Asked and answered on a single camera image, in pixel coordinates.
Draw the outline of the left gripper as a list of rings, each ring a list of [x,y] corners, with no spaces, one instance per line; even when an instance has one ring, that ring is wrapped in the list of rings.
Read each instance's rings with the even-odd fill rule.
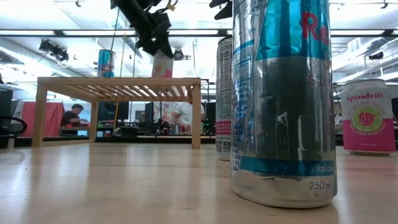
[[[143,51],[154,56],[156,54],[156,43],[159,45],[159,49],[168,58],[173,58],[174,53],[172,52],[169,43],[169,32],[168,29],[172,26],[166,12],[155,14],[149,12],[140,12],[139,18],[139,40],[136,42],[136,47],[142,48]]]

